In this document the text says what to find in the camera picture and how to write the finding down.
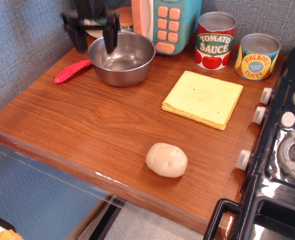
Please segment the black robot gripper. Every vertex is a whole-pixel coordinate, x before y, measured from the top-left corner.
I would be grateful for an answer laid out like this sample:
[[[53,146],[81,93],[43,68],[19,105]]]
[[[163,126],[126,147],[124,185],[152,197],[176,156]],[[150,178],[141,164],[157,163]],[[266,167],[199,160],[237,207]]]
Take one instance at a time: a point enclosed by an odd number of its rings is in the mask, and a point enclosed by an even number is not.
[[[111,54],[118,45],[118,32],[121,30],[120,15],[107,13],[104,0],[75,0],[75,9],[61,13],[64,29],[77,51],[88,49],[84,20],[106,20],[103,29],[105,49]]]

